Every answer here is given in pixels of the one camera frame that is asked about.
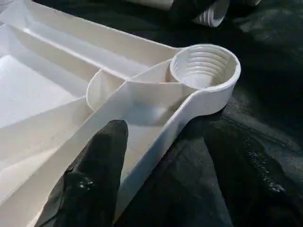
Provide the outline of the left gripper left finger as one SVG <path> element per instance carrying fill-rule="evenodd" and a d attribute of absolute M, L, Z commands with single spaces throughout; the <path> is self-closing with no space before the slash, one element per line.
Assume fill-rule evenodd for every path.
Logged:
<path fill-rule="evenodd" d="M 109 121 L 66 168 L 49 194 L 39 227 L 110 227 L 124 165 L 128 126 Z"/>

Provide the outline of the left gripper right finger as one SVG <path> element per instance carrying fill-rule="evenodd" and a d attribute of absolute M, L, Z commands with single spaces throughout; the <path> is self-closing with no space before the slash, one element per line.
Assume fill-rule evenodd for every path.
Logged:
<path fill-rule="evenodd" d="M 203 138 L 236 227 L 301 227 L 303 192 L 253 136 L 224 122 L 206 123 Z"/>

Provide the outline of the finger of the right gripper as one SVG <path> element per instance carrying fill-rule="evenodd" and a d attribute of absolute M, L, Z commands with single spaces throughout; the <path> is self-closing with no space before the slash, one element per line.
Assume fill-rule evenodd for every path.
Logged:
<path fill-rule="evenodd" d="M 196 17 L 195 0 L 174 0 L 171 5 L 171 21 L 181 23 Z"/>

